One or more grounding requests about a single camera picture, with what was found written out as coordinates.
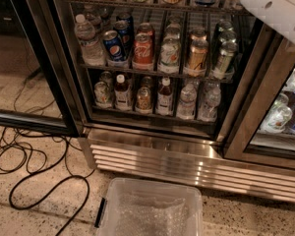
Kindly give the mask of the green silver soda can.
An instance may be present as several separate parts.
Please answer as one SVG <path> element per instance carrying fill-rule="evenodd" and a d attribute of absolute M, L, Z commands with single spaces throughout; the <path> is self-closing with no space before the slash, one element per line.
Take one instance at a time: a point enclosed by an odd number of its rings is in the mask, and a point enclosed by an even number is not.
<path fill-rule="evenodd" d="M 213 66 L 213 70 L 218 73 L 225 73 L 237 52 L 237 43 L 226 41 L 221 44 L 218 50 L 216 62 Z"/>

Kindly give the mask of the red coca cola can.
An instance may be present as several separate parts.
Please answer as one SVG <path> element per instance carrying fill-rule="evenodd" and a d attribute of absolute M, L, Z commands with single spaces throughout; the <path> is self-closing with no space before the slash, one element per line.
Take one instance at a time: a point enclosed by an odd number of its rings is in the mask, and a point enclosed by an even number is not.
<path fill-rule="evenodd" d="M 137 29 L 137 33 L 147 33 L 151 39 L 155 38 L 155 30 L 151 23 L 141 23 Z"/>
<path fill-rule="evenodd" d="M 134 62 L 147 65 L 152 63 L 152 58 L 152 40 L 149 34 L 138 33 L 134 41 Z"/>

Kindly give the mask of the stainless steel beverage fridge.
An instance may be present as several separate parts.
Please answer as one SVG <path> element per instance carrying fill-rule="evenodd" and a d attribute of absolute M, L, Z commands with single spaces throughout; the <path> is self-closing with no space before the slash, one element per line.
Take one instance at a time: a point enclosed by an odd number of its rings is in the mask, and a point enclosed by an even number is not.
<path fill-rule="evenodd" d="M 252 85 L 273 42 L 280 36 L 248 12 L 237 0 L 218 0 L 212 6 L 194 0 L 182 4 L 129 2 L 128 0 L 51 0 L 58 32 L 66 49 L 74 85 L 80 100 L 82 145 L 92 165 L 105 170 L 220 189 L 295 203 L 295 169 L 245 162 L 225 156 L 233 132 Z M 85 63 L 75 35 L 76 16 L 83 14 L 100 38 L 105 64 Z M 117 21 L 127 21 L 132 31 L 132 47 L 125 61 L 112 61 L 103 44 L 103 35 L 115 30 Z M 152 63 L 134 62 L 134 41 L 141 23 L 151 23 Z M 159 62 L 161 43 L 166 38 L 180 42 L 179 64 Z M 188 68 L 190 44 L 195 39 L 208 42 L 204 67 Z M 219 47 L 226 41 L 237 43 L 227 71 L 213 70 Z M 115 107 L 115 84 L 124 75 L 132 95 L 132 109 Z M 173 90 L 172 114 L 156 113 L 157 91 L 162 78 L 169 78 Z M 106 82 L 112 106 L 99 107 L 94 85 Z M 191 83 L 197 91 L 195 118 L 176 116 L 182 88 Z M 136 110 L 137 92 L 151 91 L 151 113 Z M 221 101 L 214 122 L 198 119 L 206 89 L 220 88 Z M 270 110 L 287 105 L 295 114 L 295 66 Z"/>

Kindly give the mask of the blue pepsi can behind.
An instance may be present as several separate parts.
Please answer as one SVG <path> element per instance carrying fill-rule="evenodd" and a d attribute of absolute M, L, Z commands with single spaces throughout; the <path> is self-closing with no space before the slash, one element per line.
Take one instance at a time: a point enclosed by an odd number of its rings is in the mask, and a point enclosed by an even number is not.
<path fill-rule="evenodd" d="M 132 47 L 132 31 L 127 21 L 117 21 L 113 27 L 121 37 L 126 54 L 130 53 Z"/>

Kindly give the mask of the blue pepsi can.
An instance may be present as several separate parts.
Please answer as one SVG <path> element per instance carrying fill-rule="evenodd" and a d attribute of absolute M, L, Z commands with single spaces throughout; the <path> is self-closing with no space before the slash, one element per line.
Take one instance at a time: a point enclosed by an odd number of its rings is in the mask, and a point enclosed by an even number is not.
<path fill-rule="evenodd" d="M 122 40 L 116 30 L 108 30 L 103 35 L 103 44 L 112 61 L 125 61 L 126 52 Z"/>
<path fill-rule="evenodd" d="M 121 37 L 126 54 L 130 53 L 132 47 L 132 31 L 127 21 L 117 21 L 113 27 Z"/>

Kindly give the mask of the blue pepsi can front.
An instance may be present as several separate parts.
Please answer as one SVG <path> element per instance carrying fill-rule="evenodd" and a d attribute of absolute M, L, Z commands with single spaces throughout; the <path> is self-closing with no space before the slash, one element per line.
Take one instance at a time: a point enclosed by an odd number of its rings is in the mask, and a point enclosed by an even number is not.
<path fill-rule="evenodd" d="M 116 30 L 108 30 L 103 35 L 103 44 L 112 61 L 125 61 L 126 52 L 122 40 Z"/>

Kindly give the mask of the white green can right compartment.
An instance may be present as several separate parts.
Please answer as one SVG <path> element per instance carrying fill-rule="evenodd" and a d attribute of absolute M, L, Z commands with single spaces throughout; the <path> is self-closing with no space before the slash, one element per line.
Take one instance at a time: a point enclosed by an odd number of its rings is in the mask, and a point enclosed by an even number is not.
<path fill-rule="evenodd" d="M 265 132 L 277 134 L 285 129 L 285 125 L 292 117 L 292 110 L 285 104 L 273 107 L 261 125 Z"/>

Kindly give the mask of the closed right glass fridge door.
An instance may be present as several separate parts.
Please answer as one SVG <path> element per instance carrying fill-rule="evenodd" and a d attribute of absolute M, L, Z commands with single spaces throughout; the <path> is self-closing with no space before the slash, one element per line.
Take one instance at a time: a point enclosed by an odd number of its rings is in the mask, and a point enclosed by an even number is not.
<path fill-rule="evenodd" d="M 295 169 L 295 136 L 259 128 L 295 66 L 295 44 L 280 36 L 273 42 L 248 96 L 225 156 L 245 162 Z"/>

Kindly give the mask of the clear water bottle middle shelf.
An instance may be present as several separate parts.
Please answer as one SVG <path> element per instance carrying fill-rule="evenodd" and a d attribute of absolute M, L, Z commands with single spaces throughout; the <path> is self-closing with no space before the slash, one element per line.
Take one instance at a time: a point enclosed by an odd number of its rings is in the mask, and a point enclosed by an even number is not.
<path fill-rule="evenodd" d="M 105 57 L 100 38 L 92 23 L 83 14 L 76 16 L 75 35 L 85 63 L 91 66 L 104 65 Z"/>

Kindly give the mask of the open glass fridge door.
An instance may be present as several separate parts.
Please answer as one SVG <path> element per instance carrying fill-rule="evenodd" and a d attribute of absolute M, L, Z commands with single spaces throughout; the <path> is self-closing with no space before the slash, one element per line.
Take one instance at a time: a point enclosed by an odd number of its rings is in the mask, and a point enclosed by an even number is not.
<path fill-rule="evenodd" d="M 0 0 L 0 125 L 73 137 L 83 129 L 45 0 Z"/>

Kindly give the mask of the water bottle bottom right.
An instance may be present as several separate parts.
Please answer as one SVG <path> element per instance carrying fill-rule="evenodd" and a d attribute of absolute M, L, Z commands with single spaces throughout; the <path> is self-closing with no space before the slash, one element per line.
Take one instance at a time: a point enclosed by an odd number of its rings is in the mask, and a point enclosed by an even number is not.
<path fill-rule="evenodd" d="M 198 110 L 198 119 L 204 122 L 214 122 L 217 118 L 217 108 L 220 101 L 220 88 L 206 89 Z"/>

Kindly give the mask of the water bottle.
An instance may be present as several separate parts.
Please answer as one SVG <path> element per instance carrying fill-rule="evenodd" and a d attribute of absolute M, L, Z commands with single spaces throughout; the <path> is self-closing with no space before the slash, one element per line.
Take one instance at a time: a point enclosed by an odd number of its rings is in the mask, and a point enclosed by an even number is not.
<path fill-rule="evenodd" d="M 186 84 L 180 93 L 176 116 L 184 120 L 195 118 L 197 91 L 193 84 Z"/>
<path fill-rule="evenodd" d="M 217 108 L 220 101 L 220 88 L 206 89 L 198 110 L 198 119 L 204 122 L 214 122 L 217 118 Z"/>

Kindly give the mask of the brown tea bottle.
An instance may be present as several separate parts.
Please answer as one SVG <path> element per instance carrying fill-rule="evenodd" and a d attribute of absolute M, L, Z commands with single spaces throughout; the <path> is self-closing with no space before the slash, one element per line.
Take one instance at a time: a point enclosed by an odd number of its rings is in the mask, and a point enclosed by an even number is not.
<path fill-rule="evenodd" d="M 115 107 L 119 110 L 129 111 L 132 109 L 131 89 L 125 76 L 120 74 L 116 77 Z"/>
<path fill-rule="evenodd" d="M 169 78 L 162 78 L 157 91 L 156 113 L 163 116 L 172 114 L 173 90 Z"/>

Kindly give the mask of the clear plastic storage bin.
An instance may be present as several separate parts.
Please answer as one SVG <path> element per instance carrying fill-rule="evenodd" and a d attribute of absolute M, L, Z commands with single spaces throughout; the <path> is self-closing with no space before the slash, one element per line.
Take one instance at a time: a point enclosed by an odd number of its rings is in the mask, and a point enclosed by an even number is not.
<path fill-rule="evenodd" d="M 184 185 L 115 178 L 94 227 L 95 236 L 204 236 L 202 194 Z"/>

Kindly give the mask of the bubble wrap sheet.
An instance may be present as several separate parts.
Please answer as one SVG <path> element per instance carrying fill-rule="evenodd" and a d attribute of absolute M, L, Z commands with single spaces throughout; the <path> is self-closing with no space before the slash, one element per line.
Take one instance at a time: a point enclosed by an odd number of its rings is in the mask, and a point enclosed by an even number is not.
<path fill-rule="evenodd" d="M 182 198 L 161 201 L 123 195 L 117 211 L 115 236 L 183 236 L 185 232 L 188 209 Z"/>

